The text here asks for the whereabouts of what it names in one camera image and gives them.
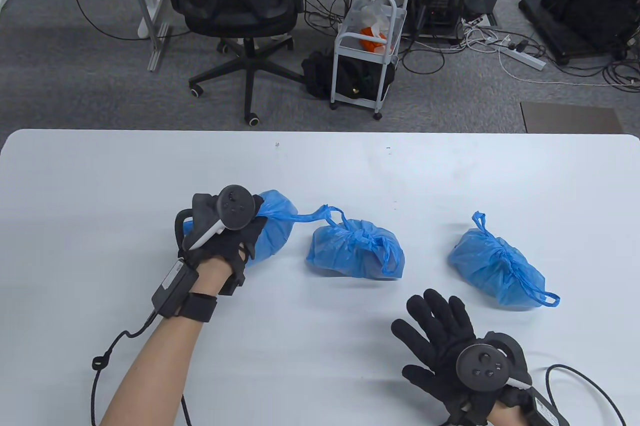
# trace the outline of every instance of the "desk leg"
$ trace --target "desk leg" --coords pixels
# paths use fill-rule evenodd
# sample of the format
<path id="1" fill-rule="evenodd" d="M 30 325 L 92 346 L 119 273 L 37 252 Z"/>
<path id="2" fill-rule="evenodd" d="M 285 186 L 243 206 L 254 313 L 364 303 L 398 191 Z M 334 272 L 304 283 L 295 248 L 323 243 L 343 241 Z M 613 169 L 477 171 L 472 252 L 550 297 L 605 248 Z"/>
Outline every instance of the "desk leg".
<path id="1" fill-rule="evenodd" d="M 162 49 L 166 41 L 165 36 L 169 34 L 170 27 L 169 24 L 164 21 L 160 24 L 159 28 L 156 29 L 155 26 L 155 21 L 158 17 L 158 13 L 160 12 L 163 0 L 137 1 L 142 11 L 142 23 L 140 24 L 137 33 L 140 38 L 146 38 L 149 36 L 151 39 L 151 58 L 147 69 L 149 71 L 154 71 L 158 66 L 158 61 L 160 60 L 160 55 L 162 54 Z"/>

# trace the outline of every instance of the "black battery pack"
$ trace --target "black battery pack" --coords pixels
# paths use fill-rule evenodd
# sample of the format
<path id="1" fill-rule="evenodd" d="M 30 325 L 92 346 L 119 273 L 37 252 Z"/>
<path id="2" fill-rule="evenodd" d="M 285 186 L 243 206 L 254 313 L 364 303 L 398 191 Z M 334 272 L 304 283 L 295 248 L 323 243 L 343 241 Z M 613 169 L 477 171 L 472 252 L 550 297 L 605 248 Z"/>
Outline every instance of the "black battery pack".
<path id="1" fill-rule="evenodd" d="M 165 318 L 175 316 L 198 277 L 198 272 L 179 258 L 151 296 L 155 312 Z"/>
<path id="2" fill-rule="evenodd" d="M 569 421 L 535 388 L 530 388 L 528 393 L 531 401 L 522 410 L 529 426 L 569 426 Z"/>

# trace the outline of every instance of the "black backpack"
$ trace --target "black backpack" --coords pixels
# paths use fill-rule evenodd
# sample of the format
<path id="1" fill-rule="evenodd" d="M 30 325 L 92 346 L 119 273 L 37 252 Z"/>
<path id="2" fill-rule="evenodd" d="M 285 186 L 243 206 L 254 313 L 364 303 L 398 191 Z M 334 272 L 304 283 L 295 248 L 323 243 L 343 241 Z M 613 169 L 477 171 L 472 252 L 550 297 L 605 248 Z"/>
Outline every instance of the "black backpack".
<path id="1" fill-rule="evenodd" d="M 314 51 L 308 58 L 302 61 L 304 72 L 304 84 L 306 90 L 317 98 L 327 99 L 331 95 L 331 78 L 334 69 L 334 52 L 328 53 Z M 341 56 L 338 59 L 338 73 L 336 75 L 335 90 L 349 98 L 365 98 L 375 100 L 378 96 L 380 74 L 382 65 L 363 61 L 349 56 Z M 396 77 L 396 69 L 393 65 L 386 68 L 384 75 L 385 96 L 389 84 Z"/>

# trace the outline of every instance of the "power strip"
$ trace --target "power strip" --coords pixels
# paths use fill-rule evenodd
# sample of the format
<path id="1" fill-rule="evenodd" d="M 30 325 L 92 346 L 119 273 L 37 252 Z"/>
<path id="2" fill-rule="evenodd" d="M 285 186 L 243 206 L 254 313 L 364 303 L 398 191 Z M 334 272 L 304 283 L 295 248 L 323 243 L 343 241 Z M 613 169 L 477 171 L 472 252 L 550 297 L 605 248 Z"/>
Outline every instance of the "power strip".
<path id="1" fill-rule="evenodd" d="M 500 44 L 502 46 L 504 46 L 505 48 L 500 50 L 500 53 L 503 53 L 507 56 L 512 57 L 514 60 L 518 60 L 521 63 L 524 63 L 527 66 L 530 66 L 532 68 L 535 68 L 536 70 L 542 71 L 542 68 L 544 68 L 546 66 L 546 61 L 542 61 L 539 58 L 534 58 L 533 56 L 531 56 L 530 54 L 526 54 L 523 51 L 516 51 L 514 49 L 509 49 L 508 47 L 506 47 L 509 42 L 511 41 L 511 37 L 507 36 L 504 40 L 500 41 L 498 40 L 498 38 L 488 38 L 486 41 L 487 45 L 492 45 L 492 44 Z"/>

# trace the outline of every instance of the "black glove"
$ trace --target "black glove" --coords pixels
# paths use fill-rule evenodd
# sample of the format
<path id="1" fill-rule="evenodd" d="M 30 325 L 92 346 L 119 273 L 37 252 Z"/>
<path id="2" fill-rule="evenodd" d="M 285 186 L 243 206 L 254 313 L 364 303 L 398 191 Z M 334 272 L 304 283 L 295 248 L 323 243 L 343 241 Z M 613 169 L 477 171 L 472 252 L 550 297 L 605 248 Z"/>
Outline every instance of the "black glove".
<path id="1" fill-rule="evenodd" d="M 456 296 L 451 296 L 447 302 L 437 291 L 427 289 L 423 298 L 418 295 L 409 298 L 406 309 L 429 340 L 402 319 L 391 324 L 391 332 L 430 371 L 407 365 L 402 369 L 402 376 L 442 401 L 450 414 L 451 424 L 487 424 L 487 416 L 498 400 L 500 390 L 471 391 L 462 384 L 456 372 L 458 355 L 476 341 L 464 303 Z"/>
<path id="2" fill-rule="evenodd" d="M 226 281 L 220 294 L 231 295 L 237 286 L 242 286 L 245 282 L 245 265 L 249 258 L 256 257 L 256 241 L 262 233 L 267 222 L 264 216 L 256 216 L 260 211 L 260 207 L 265 202 L 262 196 L 254 195 L 253 201 L 255 211 L 253 212 L 253 220 L 246 227 L 240 230 L 225 229 L 220 234 L 214 234 L 205 244 L 196 250 L 186 250 L 183 245 L 193 244 L 195 240 L 190 237 L 191 234 L 198 229 L 197 222 L 204 221 L 212 215 L 217 216 L 215 205 L 218 196 L 211 195 L 194 195 L 193 208 L 182 210 L 175 218 L 175 238 L 178 243 L 178 257 L 185 259 L 188 266 L 198 268 L 198 265 L 215 256 L 224 258 L 229 263 L 233 274 Z M 183 222 L 186 218 L 193 218 L 194 229 L 186 237 L 183 233 Z M 240 252 L 244 253 L 244 259 L 240 256 Z"/>

